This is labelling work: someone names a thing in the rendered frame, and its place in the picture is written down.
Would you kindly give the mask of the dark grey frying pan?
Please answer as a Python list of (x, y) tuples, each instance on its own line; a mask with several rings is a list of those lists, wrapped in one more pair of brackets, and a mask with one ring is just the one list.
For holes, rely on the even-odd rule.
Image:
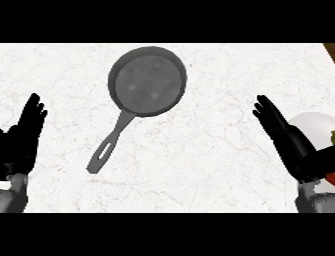
[(186, 81), (183, 62), (166, 48), (140, 47), (118, 58), (108, 74), (108, 91), (121, 113), (114, 129), (92, 155), (86, 167), (90, 174), (99, 173), (132, 120), (158, 116), (176, 106)]

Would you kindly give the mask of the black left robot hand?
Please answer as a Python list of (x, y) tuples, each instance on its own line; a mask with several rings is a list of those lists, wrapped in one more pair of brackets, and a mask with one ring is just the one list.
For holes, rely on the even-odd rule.
[(34, 168), (46, 116), (40, 96), (33, 93), (18, 123), (8, 131), (0, 129), (0, 181), (15, 174), (28, 174)]

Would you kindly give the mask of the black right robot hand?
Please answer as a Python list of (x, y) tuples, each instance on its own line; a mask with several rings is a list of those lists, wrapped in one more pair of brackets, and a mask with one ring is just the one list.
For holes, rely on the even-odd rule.
[(253, 114), (273, 142), (288, 173), (300, 183), (315, 182), (335, 172), (335, 145), (318, 150), (301, 132), (288, 123), (273, 102), (257, 96)]

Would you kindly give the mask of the white plate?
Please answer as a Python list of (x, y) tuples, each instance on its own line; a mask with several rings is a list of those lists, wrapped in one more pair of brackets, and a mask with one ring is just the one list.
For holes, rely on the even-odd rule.
[[(290, 124), (301, 130), (316, 149), (324, 149), (332, 145), (331, 136), (335, 130), (335, 117), (319, 112), (306, 112), (290, 120)], [(335, 193), (335, 186), (326, 180), (322, 180), (315, 186), (315, 192)]]

